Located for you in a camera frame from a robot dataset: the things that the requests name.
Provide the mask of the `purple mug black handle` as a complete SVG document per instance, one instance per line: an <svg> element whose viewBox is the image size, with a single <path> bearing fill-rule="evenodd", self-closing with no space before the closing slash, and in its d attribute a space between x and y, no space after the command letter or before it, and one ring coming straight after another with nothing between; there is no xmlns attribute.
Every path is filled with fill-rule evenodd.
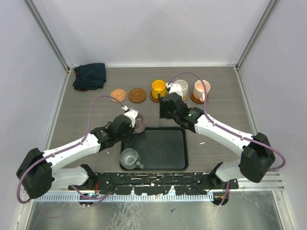
<svg viewBox="0 0 307 230"><path fill-rule="evenodd" d="M141 113L138 113L138 115L135 118L135 127L134 127L134 133L139 134L142 133L145 130L146 126L144 123L144 118Z"/></svg>

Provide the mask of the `dark wooden coaster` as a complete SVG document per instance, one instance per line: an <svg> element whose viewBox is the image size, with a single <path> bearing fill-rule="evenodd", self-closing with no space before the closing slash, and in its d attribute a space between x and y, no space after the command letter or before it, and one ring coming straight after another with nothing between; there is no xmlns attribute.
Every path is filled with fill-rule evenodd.
<svg viewBox="0 0 307 230"><path fill-rule="evenodd" d="M151 99L153 102L155 102L155 103L159 103L160 100L161 100L162 98L164 98L166 95L167 95L167 93L163 93L163 94L157 93L157 94L155 94L155 96L157 96L157 98L155 98L154 95L153 95L153 93L150 92L150 99Z"/></svg>
<svg viewBox="0 0 307 230"><path fill-rule="evenodd" d="M131 102L135 104L139 104L139 103L142 103L146 99L147 94L146 94L146 91L142 88L134 88L130 90L128 96Z"/></svg>
<svg viewBox="0 0 307 230"><path fill-rule="evenodd" d="M195 95L192 92L191 95L190 95L190 98L194 103L197 103L197 104L204 104L205 102L208 101L208 99L205 99L204 93L201 93L200 95Z"/></svg>

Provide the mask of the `white speckled mug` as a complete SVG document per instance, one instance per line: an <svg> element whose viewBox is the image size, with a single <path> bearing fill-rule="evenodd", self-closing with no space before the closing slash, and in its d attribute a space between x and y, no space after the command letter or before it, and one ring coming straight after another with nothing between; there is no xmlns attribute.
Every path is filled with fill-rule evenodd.
<svg viewBox="0 0 307 230"><path fill-rule="evenodd" d="M185 80L176 80L175 84L179 84L182 89L183 100L185 101L188 97L189 86Z"/></svg>

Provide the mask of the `yellow mug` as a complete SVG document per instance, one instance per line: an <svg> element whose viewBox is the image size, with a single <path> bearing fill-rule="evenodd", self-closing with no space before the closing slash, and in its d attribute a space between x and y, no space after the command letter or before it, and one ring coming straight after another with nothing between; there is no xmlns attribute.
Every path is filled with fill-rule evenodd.
<svg viewBox="0 0 307 230"><path fill-rule="evenodd" d="M166 82L164 80L154 80L151 84L151 95L154 99L165 97L167 94Z"/></svg>

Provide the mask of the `grey stoneware mug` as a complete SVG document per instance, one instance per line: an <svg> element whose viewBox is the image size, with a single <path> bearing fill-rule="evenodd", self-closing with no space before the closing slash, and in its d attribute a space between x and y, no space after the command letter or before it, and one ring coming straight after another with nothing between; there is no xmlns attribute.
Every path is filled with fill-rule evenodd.
<svg viewBox="0 0 307 230"><path fill-rule="evenodd" d="M140 162L139 153L132 149L124 149L120 154L120 164L124 169L133 170L133 169L144 169L144 165Z"/></svg>

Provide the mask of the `light orange coaster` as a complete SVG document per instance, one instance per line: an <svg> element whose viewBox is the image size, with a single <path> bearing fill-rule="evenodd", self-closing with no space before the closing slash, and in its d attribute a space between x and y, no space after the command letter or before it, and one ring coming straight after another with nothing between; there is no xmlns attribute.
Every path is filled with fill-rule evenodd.
<svg viewBox="0 0 307 230"><path fill-rule="evenodd" d="M123 89L114 89L111 92L110 96L112 97L111 100L117 103L124 101L127 96L127 93Z"/></svg>

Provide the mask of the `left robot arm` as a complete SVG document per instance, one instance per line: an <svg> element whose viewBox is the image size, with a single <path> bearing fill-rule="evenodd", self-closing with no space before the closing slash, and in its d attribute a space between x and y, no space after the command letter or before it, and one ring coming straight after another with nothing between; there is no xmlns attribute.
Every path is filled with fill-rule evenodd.
<svg viewBox="0 0 307 230"><path fill-rule="evenodd" d="M24 188L30 199L36 199L50 189L80 185L85 190L94 188L96 175L88 166L66 168L66 165L87 155L113 147L118 142L129 142L134 132L138 113L133 110L117 116L106 126L97 127L84 137L55 149L30 150L16 175L19 179L17 198Z"/></svg>

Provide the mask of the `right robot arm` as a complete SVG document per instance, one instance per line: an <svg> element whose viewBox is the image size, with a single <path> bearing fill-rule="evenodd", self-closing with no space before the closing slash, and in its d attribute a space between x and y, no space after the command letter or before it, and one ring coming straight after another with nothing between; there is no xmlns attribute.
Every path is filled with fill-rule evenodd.
<svg viewBox="0 0 307 230"><path fill-rule="evenodd" d="M203 110L189 108L182 98L171 93L160 99L160 118L172 119L181 128L207 136L229 148L240 158L221 162L209 174L214 188L220 189L228 181L246 178L259 183L275 162L275 155L268 138L258 133L253 136L225 124L219 124Z"/></svg>

